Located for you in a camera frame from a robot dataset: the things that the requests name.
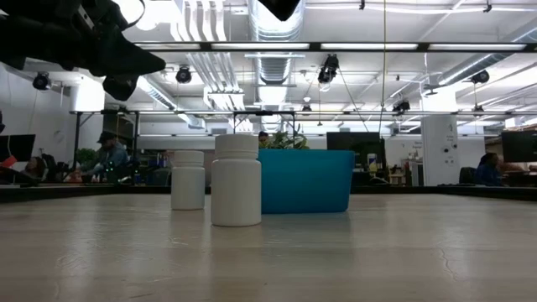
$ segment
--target white plastic bottle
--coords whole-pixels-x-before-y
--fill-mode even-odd
[[[200,210],[205,206],[203,152],[175,151],[171,175],[171,209]]]
[[[261,222],[261,163],[258,138],[227,134],[216,137],[211,171],[211,222],[246,227]]]

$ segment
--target red object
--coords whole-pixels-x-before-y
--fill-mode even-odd
[[[14,156],[10,156],[8,157],[6,160],[4,160],[0,166],[4,167],[4,168],[11,168],[11,166],[13,166],[15,163],[17,163],[17,159],[14,157]]]

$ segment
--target green plant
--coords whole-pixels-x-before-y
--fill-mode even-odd
[[[296,148],[296,149],[309,149],[307,146],[308,139],[304,134],[295,134],[295,138],[289,136],[287,132],[278,131],[271,138],[264,142],[259,142],[260,148]]]
[[[90,148],[79,148],[76,150],[76,161],[80,165],[88,165],[97,159],[97,152]]]

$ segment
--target woman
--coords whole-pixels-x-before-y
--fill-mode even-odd
[[[498,156],[487,153],[481,157],[474,176],[477,185],[502,186],[502,175],[498,172]]]
[[[21,173],[26,174],[31,178],[41,180],[44,173],[44,161],[38,157],[31,158]]]

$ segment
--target blue plastic bin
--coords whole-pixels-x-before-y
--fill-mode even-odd
[[[263,214],[347,210],[352,151],[260,149],[259,161]]]

